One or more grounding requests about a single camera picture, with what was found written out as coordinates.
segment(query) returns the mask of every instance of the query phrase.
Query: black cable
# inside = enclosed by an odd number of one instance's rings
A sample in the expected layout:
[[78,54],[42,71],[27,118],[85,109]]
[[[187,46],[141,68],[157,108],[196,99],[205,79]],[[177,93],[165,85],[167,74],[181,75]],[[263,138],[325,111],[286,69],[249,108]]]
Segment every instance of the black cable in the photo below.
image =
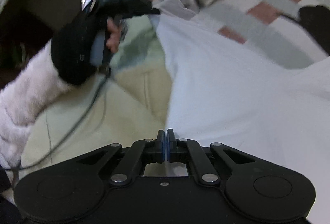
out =
[[85,119],[85,117],[87,116],[87,114],[90,112],[90,110],[92,109],[99,93],[100,90],[102,89],[102,87],[104,86],[104,84],[106,83],[106,81],[108,80],[109,76],[107,75],[103,81],[100,82],[94,97],[90,103],[90,105],[87,107],[87,109],[85,110],[84,114],[81,115],[81,117],[79,118],[79,120],[72,126],[72,128],[64,135],[64,137],[57,143],[57,145],[52,148],[46,155],[44,155],[44,157],[42,157],[39,161],[35,162],[34,164],[31,164],[29,166],[25,166],[25,167],[17,167],[17,168],[2,168],[2,170],[5,171],[22,171],[22,170],[26,170],[26,169],[30,169],[34,166],[37,166],[39,164],[41,164],[45,159],[47,159],[56,149],[59,148],[60,145],[62,145],[72,134],[73,132],[79,127],[79,125],[82,123],[82,121]]

